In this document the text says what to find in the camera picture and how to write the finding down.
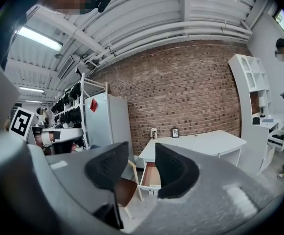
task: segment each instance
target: white refrigerator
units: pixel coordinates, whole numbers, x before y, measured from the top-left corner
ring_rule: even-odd
[[[101,93],[85,100],[86,129],[89,145],[106,146],[117,142],[129,142],[129,160],[134,163],[130,132],[128,102],[120,97]],[[133,168],[128,165],[123,178],[132,179]]]

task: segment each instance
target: brown chair seat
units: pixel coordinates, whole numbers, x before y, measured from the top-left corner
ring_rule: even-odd
[[[125,178],[120,178],[115,187],[118,205],[121,207],[126,207],[133,198],[136,188],[136,182]]]

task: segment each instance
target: chair leg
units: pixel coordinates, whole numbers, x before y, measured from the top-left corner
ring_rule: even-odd
[[[140,189],[140,188],[138,188],[137,190],[138,190],[138,195],[139,195],[139,197],[140,197],[140,200],[141,200],[141,201],[143,201],[143,197],[142,197],[141,189]]]
[[[133,219],[130,212],[129,212],[129,209],[128,207],[124,207],[124,210],[126,211],[127,215],[129,216],[130,219]]]

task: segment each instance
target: floor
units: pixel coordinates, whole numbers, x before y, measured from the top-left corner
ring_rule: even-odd
[[[277,179],[277,174],[284,164],[284,151],[279,153],[275,152],[273,160],[269,167],[265,169],[261,174],[259,174],[254,179],[260,183],[262,186],[267,188],[273,195],[279,195],[284,192],[284,182]],[[143,172],[138,171],[138,180],[142,178]],[[142,190],[142,196],[144,201],[141,202],[138,193],[132,198],[128,205],[128,209],[133,217],[132,220],[129,219],[127,213],[123,208],[119,207],[120,215],[124,224],[124,229],[121,230],[124,233],[132,233],[136,227],[138,227],[141,222],[148,216],[155,206],[157,196],[149,195],[148,192]]]

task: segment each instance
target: picture frame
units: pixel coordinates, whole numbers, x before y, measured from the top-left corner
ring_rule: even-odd
[[[180,137],[180,135],[179,135],[179,128],[172,128],[171,129],[171,134],[172,134],[173,138],[179,138]]]

